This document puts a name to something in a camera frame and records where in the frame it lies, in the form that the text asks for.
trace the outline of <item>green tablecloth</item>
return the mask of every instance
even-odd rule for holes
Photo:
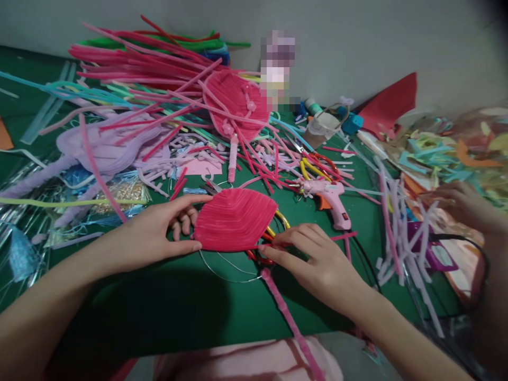
[[[64,60],[36,53],[0,48],[0,70],[37,83],[57,80]],[[47,155],[56,150],[56,131],[40,137],[32,146],[19,143],[19,138],[30,124],[48,95],[34,88],[0,78],[0,87],[16,93],[19,99],[0,94],[0,115],[4,119],[15,146],[27,148],[35,155]],[[64,117],[72,105],[64,105],[55,121]],[[342,147],[337,141],[330,144]],[[332,160],[343,160],[336,152],[323,151]],[[373,185],[365,164],[358,158],[354,162],[358,188],[372,189]],[[28,162],[21,156],[0,153],[0,182],[4,181],[20,165]],[[252,174],[243,166],[237,174],[235,185],[250,179]],[[215,181],[226,179],[216,176]],[[198,176],[189,177],[187,186],[198,187]],[[262,182],[249,186],[266,193]],[[337,235],[332,229],[330,215],[317,211],[311,199],[296,201],[293,193],[276,189],[273,195],[279,209],[291,225],[316,223],[328,234]],[[357,195],[346,193],[342,197],[351,220],[352,229],[358,231],[358,239],[371,263],[383,255],[383,226],[380,208]],[[163,202],[153,195],[155,203]],[[51,254],[50,266],[82,248],[85,244],[56,250]],[[373,284],[360,252],[351,242],[352,261],[363,279]],[[215,253],[204,253],[210,266],[227,279],[245,280],[250,276],[239,273]],[[235,265],[255,272],[252,262],[242,253],[227,254]],[[327,308],[308,294],[284,269],[275,268],[274,279],[282,292],[289,310],[303,334],[315,334],[345,330],[352,324],[343,316]],[[442,274],[434,274],[429,293],[439,316],[458,312],[459,302]],[[6,282],[4,272],[2,285]],[[405,287],[393,278],[383,287],[386,295],[398,310],[410,321],[417,321],[418,314]],[[16,297],[9,294],[0,308],[5,309]],[[203,264],[199,254],[192,254],[156,264],[130,274],[105,279],[95,288],[70,325],[59,348],[59,355],[93,353],[95,356],[113,353],[118,358],[130,358],[155,353],[186,351],[226,344],[252,342],[289,337],[291,332],[275,307],[272,297],[262,281],[247,284],[227,283],[213,275]]]

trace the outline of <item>pink glue gun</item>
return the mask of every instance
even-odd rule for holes
[[[325,180],[300,180],[299,186],[305,197],[317,195],[321,199],[319,210],[331,209],[334,229],[351,229],[351,220],[339,198],[344,193],[344,186],[341,183],[330,183]]]

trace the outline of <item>small bottle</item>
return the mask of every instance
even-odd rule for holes
[[[309,114],[312,116],[323,112],[323,109],[319,106],[319,104],[316,103],[316,101],[313,98],[308,98],[305,101],[305,107],[307,108]]]

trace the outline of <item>red felt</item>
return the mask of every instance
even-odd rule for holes
[[[258,85],[240,78],[238,75],[230,71],[216,71],[211,74],[205,81],[206,87],[215,95],[215,97],[228,109],[232,115],[244,116],[249,119],[268,123],[270,118],[270,110],[267,106],[267,100],[261,95]],[[249,115],[247,108],[246,92],[249,101],[254,102],[256,109]],[[222,110],[221,106],[212,97],[207,96],[203,92],[203,100],[205,104]],[[219,134],[226,138],[230,138],[231,134],[224,131],[224,120],[227,116],[218,115],[210,111],[213,124]],[[238,128],[242,132],[243,138],[250,142],[255,138],[263,126],[257,123],[236,122]]]
[[[414,109],[416,102],[416,73],[413,72],[388,86],[369,100],[360,113],[364,118],[362,130],[367,130],[378,139],[395,138],[394,124],[406,112]]]
[[[276,210],[275,201],[255,190],[224,189],[201,209],[194,226],[194,239],[209,251],[251,249]]]

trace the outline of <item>hand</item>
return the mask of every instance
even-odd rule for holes
[[[457,222],[481,233],[507,233],[508,219],[486,199],[465,183],[454,182],[432,192],[422,193],[440,199],[438,207],[448,212]]]
[[[290,243],[309,256],[307,262],[282,250]],[[321,302],[355,320],[377,293],[361,279],[340,248],[315,224],[300,224],[275,236],[273,247],[261,246],[267,258],[285,267]]]
[[[88,245],[83,249],[83,255],[93,257],[94,268],[101,272],[94,275],[101,278],[197,251],[201,243],[180,241],[180,231],[189,235],[191,224],[196,222],[197,210],[192,204],[211,199],[207,195],[186,195],[168,203],[151,205]],[[166,238],[168,227],[173,230],[175,242]]]

